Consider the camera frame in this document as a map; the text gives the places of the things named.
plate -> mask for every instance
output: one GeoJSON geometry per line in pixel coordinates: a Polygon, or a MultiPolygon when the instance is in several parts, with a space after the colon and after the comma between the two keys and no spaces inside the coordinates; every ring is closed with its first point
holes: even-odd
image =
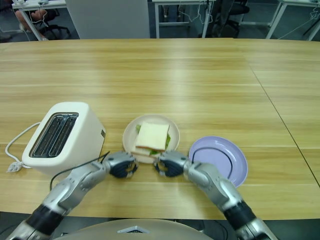
{"type": "MultiPolygon", "coordinates": [[[[135,140],[138,136],[138,133],[136,131],[136,126],[141,125],[143,122],[153,123],[153,124],[169,124],[169,135],[171,137],[171,140],[169,142],[169,145],[167,147],[167,151],[176,150],[179,141],[180,141],[180,133],[177,125],[171,121],[169,118],[160,115],[160,114],[146,114],[137,117],[132,122],[126,126],[123,136],[122,136],[122,144],[123,148],[126,152],[131,153],[131,149],[133,148],[135,144],[135,140]]],[[[144,156],[139,154],[132,154],[139,162],[145,163],[145,164],[152,164],[153,161],[159,156],[152,155],[152,156],[144,156]]]]}
{"type": "Polygon", "coordinates": [[[248,163],[245,155],[233,142],[219,136],[205,136],[191,146],[192,162],[214,164],[219,172],[239,187],[247,178],[248,163]]]}

white panel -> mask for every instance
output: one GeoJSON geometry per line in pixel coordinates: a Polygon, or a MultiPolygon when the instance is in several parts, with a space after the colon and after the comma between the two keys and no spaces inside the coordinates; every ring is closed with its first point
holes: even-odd
{"type": "Polygon", "coordinates": [[[80,39],[150,38],[147,0],[66,0],[80,39]]]}

white plate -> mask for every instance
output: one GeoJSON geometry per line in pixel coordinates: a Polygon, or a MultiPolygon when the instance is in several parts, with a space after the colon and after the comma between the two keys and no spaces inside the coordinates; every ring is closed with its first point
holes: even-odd
{"type": "MultiPolygon", "coordinates": [[[[146,115],[137,117],[132,122],[130,122],[128,126],[126,126],[122,136],[122,144],[126,152],[131,153],[131,150],[135,144],[135,140],[138,136],[138,133],[136,131],[136,126],[141,125],[143,122],[153,123],[153,124],[169,124],[170,127],[169,127],[168,133],[170,135],[171,140],[166,150],[171,151],[171,150],[177,149],[180,141],[180,133],[177,125],[173,121],[171,121],[169,118],[163,115],[146,114],[146,115]]],[[[133,155],[136,157],[136,159],[139,162],[145,163],[145,164],[152,164],[153,161],[158,157],[158,154],[152,155],[152,156],[144,156],[144,155],[139,155],[134,153],[133,155]]]]}

table seam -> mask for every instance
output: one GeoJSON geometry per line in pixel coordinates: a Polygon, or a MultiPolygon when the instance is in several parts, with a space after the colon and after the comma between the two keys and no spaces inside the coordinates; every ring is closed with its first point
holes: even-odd
{"type": "Polygon", "coordinates": [[[309,168],[309,170],[310,170],[310,172],[311,172],[311,174],[312,174],[312,176],[313,176],[313,178],[314,178],[315,182],[317,183],[318,187],[320,188],[320,183],[319,183],[319,181],[317,180],[316,175],[315,175],[315,174],[314,174],[314,172],[312,171],[312,168],[310,167],[310,165],[309,165],[309,163],[308,163],[307,159],[305,158],[305,156],[304,156],[304,154],[303,154],[302,150],[300,149],[299,145],[297,144],[297,142],[296,142],[296,140],[295,140],[294,136],[293,136],[293,135],[292,135],[292,133],[290,132],[290,130],[289,130],[288,126],[286,125],[286,123],[285,123],[284,119],[283,119],[283,118],[282,118],[282,116],[280,115],[280,113],[279,113],[278,109],[276,108],[276,105],[275,105],[275,104],[273,103],[273,101],[271,100],[270,96],[268,95],[268,93],[267,93],[266,89],[264,88],[264,86],[263,86],[263,85],[262,85],[262,83],[260,82],[260,80],[259,80],[258,76],[256,75],[255,71],[251,68],[251,65],[250,65],[249,63],[248,63],[248,65],[249,65],[249,67],[250,67],[250,69],[251,69],[252,73],[254,74],[254,76],[255,76],[256,80],[259,82],[260,86],[262,87],[262,89],[263,89],[263,91],[264,91],[265,95],[267,96],[267,98],[269,99],[270,103],[272,104],[272,106],[273,106],[274,110],[276,111],[276,113],[277,113],[277,114],[278,114],[278,116],[280,117],[280,119],[281,119],[281,121],[282,121],[282,123],[283,123],[283,125],[284,125],[285,129],[288,131],[288,133],[289,133],[290,137],[292,138],[292,140],[293,140],[294,144],[295,144],[295,145],[296,145],[296,147],[298,148],[298,150],[299,150],[299,152],[300,152],[301,156],[303,157],[303,159],[304,159],[304,161],[305,161],[306,165],[308,166],[308,168],[309,168]]]}

robot finger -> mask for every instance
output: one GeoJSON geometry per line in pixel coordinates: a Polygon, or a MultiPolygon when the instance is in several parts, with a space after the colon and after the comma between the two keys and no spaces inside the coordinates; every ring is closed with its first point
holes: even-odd
{"type": "Polygon", "coordinates": [[[123,161],[113,166],[110,174],[116,178],[130,178],[138,169],[136,161],[123,161]]]}
{"type": "Polygon", "coordinates": [[[166,177],[176,177],[184,173],[183,167],[171,160],[156,160],[154,163],[155,170],[166,177]]]}

